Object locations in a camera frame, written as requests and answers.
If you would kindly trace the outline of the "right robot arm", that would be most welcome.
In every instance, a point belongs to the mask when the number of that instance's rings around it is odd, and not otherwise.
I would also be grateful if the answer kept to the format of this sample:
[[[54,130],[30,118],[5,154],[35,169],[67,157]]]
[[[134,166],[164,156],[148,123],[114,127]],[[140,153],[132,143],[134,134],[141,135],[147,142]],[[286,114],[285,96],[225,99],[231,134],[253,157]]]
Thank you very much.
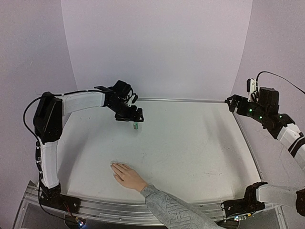
[[[232,113],[250,117],[259,122],[263,129],[288,150],[300,168],[305,168],[305,135],[295,121],[287,114],[280,114],[279,92],[262,87],[257,97],[250,99],[239,95],[228,97],[225,102]],[[241,199],[222,203],[225,216],[240,217],[265,209],[267,203],[291,207],[301,216],[305,214],[305,189],[303,187],[283,187],[267,182],[249,185]]]

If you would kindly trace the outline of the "grey sleeved forearm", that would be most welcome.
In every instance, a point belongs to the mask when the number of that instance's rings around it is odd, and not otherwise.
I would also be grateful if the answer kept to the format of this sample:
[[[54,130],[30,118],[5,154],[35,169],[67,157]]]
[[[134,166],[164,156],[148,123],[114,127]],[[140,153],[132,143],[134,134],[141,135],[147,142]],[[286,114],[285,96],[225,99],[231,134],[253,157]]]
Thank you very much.
[[[141,194],[148,209],[168,229],[220,229],[210,217],[185,201],[154,185],[145,187]]]

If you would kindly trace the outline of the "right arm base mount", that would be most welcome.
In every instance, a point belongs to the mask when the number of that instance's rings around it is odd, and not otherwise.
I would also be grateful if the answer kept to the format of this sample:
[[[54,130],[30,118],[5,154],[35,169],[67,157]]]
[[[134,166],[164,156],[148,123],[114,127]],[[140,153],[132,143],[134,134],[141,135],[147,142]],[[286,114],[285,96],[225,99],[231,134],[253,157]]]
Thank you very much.
[[[220,207],[225,212],[225,217],[254,213],[265,209],[265,203],[258,201],[256,197],[257,189],[267,184],[267,182],[256,182],[249,185],[241,199],[226,200],[221,203]]]

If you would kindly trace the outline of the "person's hand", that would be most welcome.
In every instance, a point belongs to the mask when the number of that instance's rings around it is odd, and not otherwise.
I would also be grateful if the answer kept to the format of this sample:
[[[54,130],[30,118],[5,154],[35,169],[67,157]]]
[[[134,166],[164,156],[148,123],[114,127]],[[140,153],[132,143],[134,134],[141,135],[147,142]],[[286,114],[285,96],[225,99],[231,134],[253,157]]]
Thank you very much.
[[[125,164],[112,163],[111,169],[117,182],[125,188],[141,192],[148,186],[148,183],[134,169]]]

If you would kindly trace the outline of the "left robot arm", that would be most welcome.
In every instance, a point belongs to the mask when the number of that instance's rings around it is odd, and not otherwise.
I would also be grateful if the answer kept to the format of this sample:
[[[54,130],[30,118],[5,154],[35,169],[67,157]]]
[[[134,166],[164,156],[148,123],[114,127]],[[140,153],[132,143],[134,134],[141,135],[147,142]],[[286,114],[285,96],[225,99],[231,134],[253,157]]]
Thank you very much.
[[[64,205],[57,172],[57,146],[63,131],[65,115],[77,111],[107,107],[115,113],[115,120],[141,123],[143,111],[135,106],[138,95],[130,84],[118,80],[114,86],[96,86],[92,90],[65,94],[45,92],[33,118],[36,141],[36,164],[40,174],[40,185],[46,201],[53,208]]]

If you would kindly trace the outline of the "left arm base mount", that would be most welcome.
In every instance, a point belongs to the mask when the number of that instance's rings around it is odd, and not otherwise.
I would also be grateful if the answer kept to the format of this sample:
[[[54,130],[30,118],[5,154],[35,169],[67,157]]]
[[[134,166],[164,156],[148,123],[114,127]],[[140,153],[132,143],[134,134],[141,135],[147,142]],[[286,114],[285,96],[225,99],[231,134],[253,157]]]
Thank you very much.
[[[39,197],[39,203],[43,206],[70,213],[79,212],[81,199],[62,194],[60,184],[53,188],[48,188],[42,185],[41,189],[42,193]]]

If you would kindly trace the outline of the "green nail polish bottle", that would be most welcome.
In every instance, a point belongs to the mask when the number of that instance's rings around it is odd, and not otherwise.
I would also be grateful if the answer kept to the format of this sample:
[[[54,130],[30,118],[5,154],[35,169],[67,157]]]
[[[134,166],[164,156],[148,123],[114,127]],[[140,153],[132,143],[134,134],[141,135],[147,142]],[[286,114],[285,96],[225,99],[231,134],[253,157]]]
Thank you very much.
[[[138,126],[138,123],[137,123],[137,122],[134,122],[134,123],[133,123],[133,128],[134,128],[135,130],[138,130],[138,129],[139,129],[139,126]]]

